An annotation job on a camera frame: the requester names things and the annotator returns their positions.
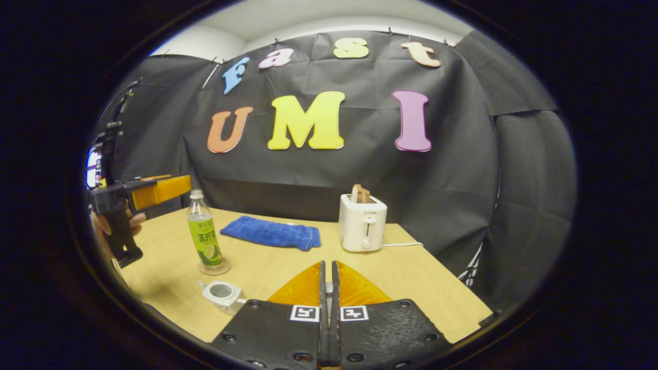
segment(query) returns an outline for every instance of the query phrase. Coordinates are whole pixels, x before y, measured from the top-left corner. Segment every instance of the power cord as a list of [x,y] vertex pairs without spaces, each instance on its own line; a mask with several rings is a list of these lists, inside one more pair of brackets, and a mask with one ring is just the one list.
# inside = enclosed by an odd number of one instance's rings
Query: power cord
[[400,243],[400,244],[382,244],[382,247],[402,247],[402,246],[416,246],[416,245],[423,247],[422,243],[420,243],[420,242]]

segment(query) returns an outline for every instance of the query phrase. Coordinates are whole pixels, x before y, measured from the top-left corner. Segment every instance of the letter m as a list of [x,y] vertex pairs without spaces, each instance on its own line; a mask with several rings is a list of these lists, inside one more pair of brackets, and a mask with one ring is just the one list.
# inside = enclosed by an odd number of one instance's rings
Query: letter m
[[287,149],[290,140],[286,137],[286,129],[296,147],[301,147],[314,128],[309,146],[313,149],[340,149],[343,138],[338,135],[338,109],[345,99],[342,92],[323,92],[315,97],[309,109],[304,110],[293,95],[277,97],[272,101],[276,108],[274,116],[274,132],[267,147],[273,150]]

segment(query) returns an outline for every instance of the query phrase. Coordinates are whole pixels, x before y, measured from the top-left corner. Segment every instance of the white cup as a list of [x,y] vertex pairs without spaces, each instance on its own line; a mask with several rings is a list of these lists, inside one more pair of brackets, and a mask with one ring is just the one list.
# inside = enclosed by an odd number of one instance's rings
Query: white cup
[[235,315],[247,301],[242,289],[225,281],[213,281],[206,285],[198,284],[203,288],[201,295],[229,315]]

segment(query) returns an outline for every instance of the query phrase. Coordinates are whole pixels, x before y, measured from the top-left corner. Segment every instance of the blue towel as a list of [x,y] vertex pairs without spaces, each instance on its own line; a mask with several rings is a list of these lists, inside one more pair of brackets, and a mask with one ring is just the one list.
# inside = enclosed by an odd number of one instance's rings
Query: blue towel
[[320,246],[320,231],[316,227],[285,225],[249,216],[231,222],[220,233],[271,247],[297,247],[309,251]]

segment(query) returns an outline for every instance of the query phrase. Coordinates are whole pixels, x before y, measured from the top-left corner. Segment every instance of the white toaster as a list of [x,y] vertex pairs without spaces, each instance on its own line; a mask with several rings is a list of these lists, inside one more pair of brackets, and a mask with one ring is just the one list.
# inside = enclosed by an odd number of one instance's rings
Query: white toaster
[[370,203],[355,203],[351,194],[340,196],[338,235],[348,251],[376,251],[384,241],[386,204],[370,196]]

